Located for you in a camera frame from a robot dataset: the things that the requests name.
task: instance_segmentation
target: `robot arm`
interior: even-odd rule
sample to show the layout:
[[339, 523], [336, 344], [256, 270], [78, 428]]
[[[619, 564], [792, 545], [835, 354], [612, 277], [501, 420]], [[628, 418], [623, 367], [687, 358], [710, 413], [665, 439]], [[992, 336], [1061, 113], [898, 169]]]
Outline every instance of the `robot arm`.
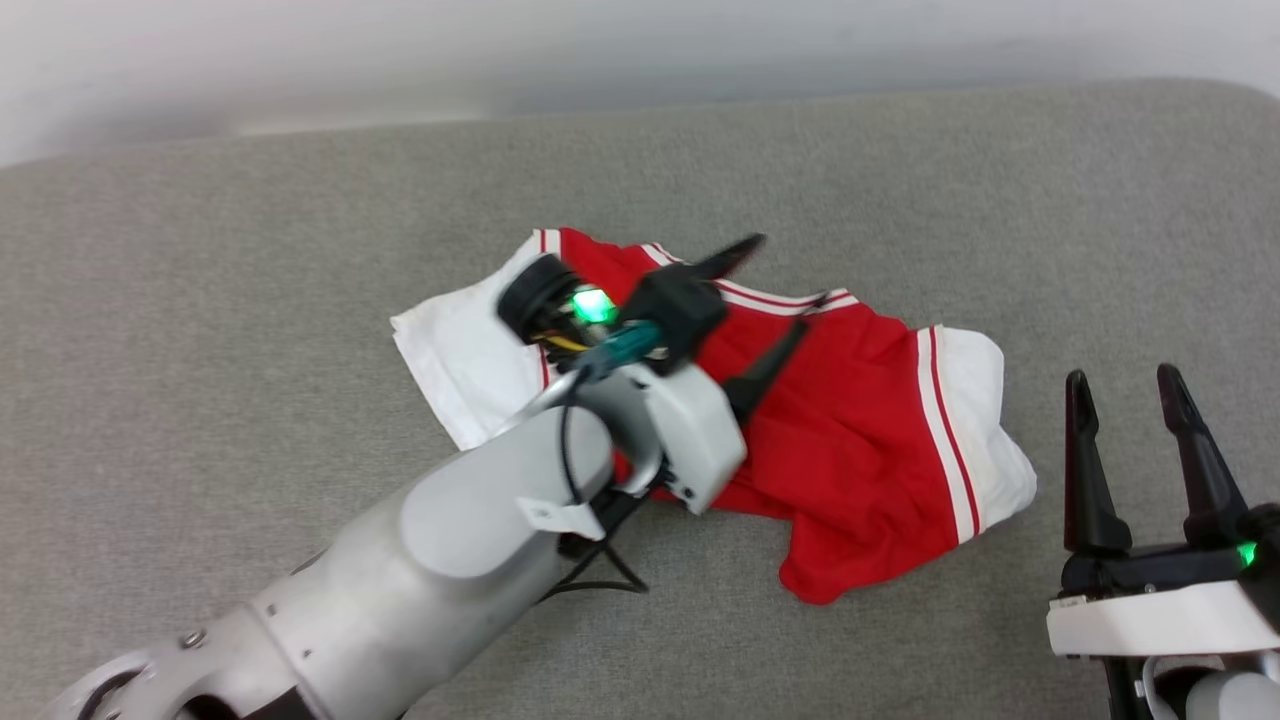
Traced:
[[[1084, 373], [1066, 379], [1062, 591], [1047, 616], [1053, 652], [1106, 670], [1114, 720], [1251, 720], [1280, 715], [1280, 507], [1249, 510], [1172, 365], [1157, 373], [1178, 439], [1185, 543], [1133, 547], [1111, 502]], [[1216, 659], [1226, 669], [1162, 659]]]
[[[689, 361], [726, 315], [710, 281], [762, 240], [655, 270], [612, 313], [575, 313], [599, 291], [540, 256], [498, 311], [526, 342], [556, 340], [552, 387], [248, 603], [108, 662], [40, 717], [398, 717], [563, 589], [562, 555], [611, 552], [608, 538], [654, 488], [695, 514], [723, 489], [745, 456], [740, 424], [808, 327], [801, 316], [724, 388]], [[622, 483], [614, 448], [631, 466]]]

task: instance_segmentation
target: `white stripe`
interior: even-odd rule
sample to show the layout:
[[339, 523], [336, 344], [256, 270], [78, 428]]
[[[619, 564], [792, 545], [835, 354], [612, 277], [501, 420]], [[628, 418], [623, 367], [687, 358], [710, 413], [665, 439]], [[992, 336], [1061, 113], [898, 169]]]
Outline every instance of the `white stripe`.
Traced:
[[978, 532], [1030, 505], [1036, 470], [1000, 427], [1005, 356], [982, 333], [937, 325], [938, 383], [956, 451], [969, 470]]
[[657, 263], [659, 266], [667, 266], [675, 261], [671, 259], [669, 255], [658, 250], [658, 247], [652, 242], [641, 245], [640, 249], [644, 250], [644, 254], [648, 255], [649, 259]]
[[552, 255], [559, 255], [559, 231], [543, 231], [547, 233], [547, 251]]
[[[662, 246], [662, 243], [654, 242], [654, 243], [650, 243], [650, 245], [653, 245], [653, 247], [658, 252], [660, 252], [662, 255], [667, 256], [668, 261], [663, 263], [664, 265], [671, 264], [671, 263], [684, 263], [684, 260], [681, 260], [680, 258], [676, 258], [675, 255], [672, 255], [671, 252], [668, 252], [667, 249]], [[722, 287], [727, 287], [730, 290], [733, 290], [733, 291], [749, 295], [749, 296], [755, 297], [758, 300], [764, 300], [765, 302], [768, 302], [768, 301], [772, 300], [774, 302], [781, 302], [781, 304], [786, 305], [786, 304], [794, 304], [794, 302], [813, 302], [814, 300], [818, 300], [817, 295], [812, 295], [809, 297], [790, 297], [790, 296], [786, 296], [786, 295], [774, 295], [772, 292], [764, 292], [763, 290], [755, 290], [753, 287], [746, 287], [746, 286], [739, 284], [739, 283], [736, 283], [733, 281], [723, 281], [722, 279], [722, 281], [716, 281], [716, 282], [719, 286], [722, 286]], [[852, 295], [851, 292], [849, 292], [847, 290], [845, 290], [842, 287], [837, 288], [837, 290], [833, 290], [833, 291], [828, 292], [827, 295], [842, 295], [842, 293], [847, 293], [850, 296]]]
[[938, 451], [938, 460], [942, 461], [942, 470], [947, 477], [947, 489], [951, 493], [951, 515], [956, 520], [956, 537], [965, 542], [974, 534], [973, 514], [969, 510], [969, 493], [964, 488], [964, 473], [960, 471], [960, 462], [955, 451], [951, 450], [951, 441], [947, 439], [947, 427], [942, 421], [942, 409], [938, 407], [938, 396], [933, 389], [933, 341], [929, 338], [929, 329], [916, 331], [916, 352], [919, 363], [916, 365], [916, 380], [920, 384], [920, 404], [924, 406], [924, 420], [929, 425], [929, 434], [933, 436], [933, 446]]
[[[655, 242], [645, 243], [640, 246], [645, 255], [650, 260], [657, 263], [659, 266], [671, 265], [672, 263], [681, 263], [682, 260], [675, 258], [669, 252], [662, 249], [660, 245]], [[758, 290], [751, 290], [749, 287], [740, 286], [730, 281], [716, 281], [716, 284], [721, 287], [721, 297], [731, 305], [737, 305], [740, 307], [748, 307], [750, 310], [758, 310], [760, 313], [768, 313], [769, 315], [778, 316], [792, 316], [799, 315], [809, 309], [809, 305], [817, 301], [822, 293], [810, 295], [808, 297], [785, 297], [782, 295], [773, 295], [768, 292], [760, 292]], [[826, 293], [828, 296], [835, 296], [835, 300], [827, 302], [819, 307], [818, 313], [826, 313], [828, 310], [838, 310], [841, 307], [851, 307], [858, 305], [858, 299], [852, 296], [847, 290], [840, 288]], [[787, 302], [787, 304], [801, 304], [801, 305], [774, 305], [769, 302]]]

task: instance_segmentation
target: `red and white shorts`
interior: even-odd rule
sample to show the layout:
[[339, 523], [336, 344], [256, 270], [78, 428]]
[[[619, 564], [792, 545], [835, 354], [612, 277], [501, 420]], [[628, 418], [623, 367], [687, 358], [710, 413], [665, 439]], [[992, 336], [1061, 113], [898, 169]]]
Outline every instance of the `red and white shorts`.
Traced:
[[[493, 275], [392, 318], [396, 343], [458, 443], [485, 442], [552, 379], [494, 307], [534, 255], [553, 252], [618, 305], [640, 275], [678, 261], [657, 243], [618, 247], [535, 231]], [[718, 281], [728, 319], [698, 364], [741, 373], [814, 297]], [[1027, 507], [1036, 473], [1000, 427], [1004, 355], [986, 336], [910, 329], [847, 290], [818, 322], [746, 429], [748, 459], [714, 507], [791, 520], [782, 583], [806, 602], [886, 580]]]

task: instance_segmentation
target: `black cable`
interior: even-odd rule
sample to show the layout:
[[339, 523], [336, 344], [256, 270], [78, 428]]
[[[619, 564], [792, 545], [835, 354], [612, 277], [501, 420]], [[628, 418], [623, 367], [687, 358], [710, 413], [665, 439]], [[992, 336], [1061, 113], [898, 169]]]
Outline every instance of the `black cable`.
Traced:
[[84, 700], [84, 705], [81, 706], [79, 715], [77, 715], [76, 719], [90, 720], [91, 717], [93, 717], [93, 715], [97, 712], [99, 706], [102, 705], [104, 700], [106, 700], [106, 696], [129, 684], [129, 680], [137, 678], [141, 674], [142, 674], [141, 670], [125, 670], [124, 673], [111, 675], [110, 678], [104, 680], [102, 684], [93, 688], [93, 692], [90, 693], [88, 698]]
[[[577, 402], [577, 391], [582, 386], [586, 375], [579, 370], [579, 374], [573, 377], [570, 383], [568, 389], [564, 392], [564, 400], [561, 405], [561, 427], [559, 427], [559, 455], [561, 455], [561, 469], [564, 474], [564, 482], [568, 484], [568, 495], [573, 498], [575, 505], [582, 505], [582, 492], [577, 488], [577, 482], [573, 479], [573, 466], [568, 457], [568, 418], [571, 410]], [[626, 583], [620, 583], [614, 580], [584, 580], [575, 583], [573, 579], [581, 575], [591, 562], [600, 556], [600, 553], [608, 559], [609, 564], [613, 565], [617, 571], [627, 579]], [[646, 593], [649, 592], [649, 585], [640, 579], [640, 575], [635, 573], [618, 555], [616, 550], [609, 544], [609, 538], [605, 537], [598, 542], [590, 551], [568, 571], [567, 575], [561, 578], [556, 585], [547, 591], [547, 594], [541, 597], [538, 602], [541, 602], [549, 597], [576, 591], [588, 589], [613, 589], [634, 593]]]

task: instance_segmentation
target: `gray fabric surface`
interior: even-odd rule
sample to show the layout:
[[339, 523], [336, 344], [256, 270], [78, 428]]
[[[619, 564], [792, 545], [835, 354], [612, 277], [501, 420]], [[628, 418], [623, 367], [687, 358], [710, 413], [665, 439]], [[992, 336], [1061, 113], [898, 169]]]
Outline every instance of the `gray fabric surface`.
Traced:
[[451, 452], [387, 318], [532, 227], [847, 286], [988, 333], [1036, 503], [828, 607], [774, 520], [648, 507], [649, 597], [531, 611], [410, 717], [1101, 717], [1055, 659], [1062, 379], [1085, 368], [1139, 541], [1185, 514], [1155, 369], [1280, 498], [1280, 106], [1128, 82], [170, 145], [0, 172], [0, 698], [250, 597]]

